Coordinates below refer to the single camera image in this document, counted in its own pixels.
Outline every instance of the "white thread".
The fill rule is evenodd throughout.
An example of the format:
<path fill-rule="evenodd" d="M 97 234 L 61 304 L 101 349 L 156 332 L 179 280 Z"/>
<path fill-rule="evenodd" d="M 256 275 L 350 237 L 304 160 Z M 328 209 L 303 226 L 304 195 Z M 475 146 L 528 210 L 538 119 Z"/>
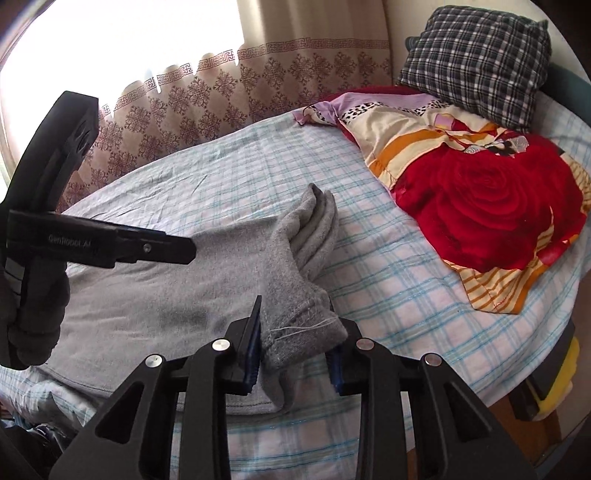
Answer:
<path fill-rule="evenodd" d="M 318 322 L 316 325 L 312 325 L 312 326 L 310 326 L 310 327 L 287 326 L 287 327 L 281 327 L 281 328 L 272 328 L 272 329 L 270 329 L 269 331 L 270 331 L 270 332 L 278 332 L 279 330 L 287 330 L 288 328 L 293 328 L 293 329 L 295 329 L 295 330 L 309 330 L 309 329 L 311 329 L 311 328 L 315 328 L 315 327 L 317 327 L 317 326 L 320 326 L 320 325 L 322 325 L 323 323 L 326 323 L 326 322 L 333 322 L 333 321 L 334 321 L 334 319 L 324 319 L 324 320 L 322 320 L 321 322 Z"/>
<path fill-rule="evenodd" d="M 313 327 L 308 327 L 308 328 L 307 328 L 306 330 L 304 330 L 304 331 L 302 331 L 302 330 L 299 330 L 298 332 L 288 333 L 287 335 L 284 335 L 283 337 L 276 338 L 276 339 L 275 339 L 275 341 L 277 341 L 277 340 L 281 340 L 281 339 L 284 339 L 284 338 L 287 338 L 287 337 L 290 337 L 290 336 L 292 336 L 292 335 L 298 335 L 298 333 L 304 333 L 304 332 L 306 332 L 306 331 L 308 331 L 308 330 L 314 330 L 314 329 L 317 329 L 317 328 L 328 327 L 328 325 L 330 325 L 331 323 L 334 323 L 334 322 L 336 322 L 337 320 L 338 320 L 338 319 L 332 320 L 331 322 L 329 322 L 329 323 L 326 323 L 325 325 L 316 324 L 316 325 L 315 325 L 315 326 L 313 326 Z"/>

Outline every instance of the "gloved hand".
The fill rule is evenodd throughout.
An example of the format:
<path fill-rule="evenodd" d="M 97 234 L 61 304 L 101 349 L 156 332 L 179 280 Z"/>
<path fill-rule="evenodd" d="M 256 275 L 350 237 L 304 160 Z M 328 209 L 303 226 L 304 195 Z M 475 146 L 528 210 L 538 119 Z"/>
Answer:
<path fill-rule="evenodd" d="M 0 324 L 8 325 L 8 341 L 25 365 L 41 365 L 60 337 L 60 325 L 70 301 L 66 263 L 34 258 L 24 304 L 17 308 L 11 287 L 0 268 Z"/>

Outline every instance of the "plaid bed sheet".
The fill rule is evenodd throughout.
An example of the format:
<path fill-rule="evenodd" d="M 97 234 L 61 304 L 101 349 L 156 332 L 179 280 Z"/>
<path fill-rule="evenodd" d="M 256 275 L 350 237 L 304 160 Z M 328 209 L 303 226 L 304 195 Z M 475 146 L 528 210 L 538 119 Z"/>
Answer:
<path fill-rule="evenodd" d="M 542 93 L 534 131 L 591 171 L 591 129 Z M 357 147 L 337 129 L 300 127 L 291 113 L 140 168 L 68 213 L 188 235 L 279 213 L 311 181 L 335 194 L 340 213 L 339 242 L 319 281 L 329 289 L 335 310 L 357 321 L 365 336 L 400 355 L 442 354 L 489 405 L 518 385 L 554 346 L 579 281 L 591 268 L 589 222 L 537 281 L 521 314 L 478 312 L 457 274 L 392 202 Z M 69 274 L 84 268 L 89 267 L 71 265 Z M 80 429 L 98 406 L 35 368 L 0 368 L 0 401 L 29 421 L 66 430 Z M 407 401 L 405 416 L 411 447 Z M 178 413 L 173 478 L 181 421 Z M 358 425 L 359 399 L 338 397 L 323 357 L 311 359 L 291 412 L 274 419 L 229 419 L 232 478 L 354 478 Z"/>

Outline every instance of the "folded garment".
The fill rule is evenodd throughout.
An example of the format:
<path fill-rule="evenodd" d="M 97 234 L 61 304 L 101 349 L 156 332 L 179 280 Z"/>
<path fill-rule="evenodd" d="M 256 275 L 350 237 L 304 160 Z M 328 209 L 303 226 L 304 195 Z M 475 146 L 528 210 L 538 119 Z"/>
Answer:
<path fill-rule="evenodd" d="M 279 220 L 255 219 L 197 233 L 197 257 L 190 265 L 87 267 L 70 278 L 72 296 L 61 338 L 40 368 L 104 398 L 147 355 L 191 355 L 222 337 L 230 322 L 250 314 L 262 294 L 268 360 L 253 393 L 229 395 L 227 411 L 283 411 L 294 400 L 297 362 L 344 339 L 340 323 L 331 323 L 336 315 L 328 308 L 328 295 L 311 283 L 324 267 L 337 231 L 333 196 L 310 185 Z M 324 320 L 325 328 L 312 330 L 313 342 L 307 335 L 278 333 Z"/>
<path fill-rule="evenodd" d="M 407 87 L 346 92 L 295 119 L 334 125 L 358 144 L 477 310 L 519 313 L 591 207 L 589 175 L 549 140 Z"/>

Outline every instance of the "teal headboard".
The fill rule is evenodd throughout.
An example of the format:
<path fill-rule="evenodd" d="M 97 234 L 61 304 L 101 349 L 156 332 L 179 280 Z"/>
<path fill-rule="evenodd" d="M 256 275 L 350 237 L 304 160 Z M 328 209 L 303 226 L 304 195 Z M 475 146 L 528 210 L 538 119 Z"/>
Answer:
<path fill-rule="evenodd" d="M 418 37 L 407 37 L 404 44 L 410 51 Z M 568 108 L 591 127 L 591 83 L 555 63 L 548 67 L 548 79 L 540 89 L 559 104 Z"/>

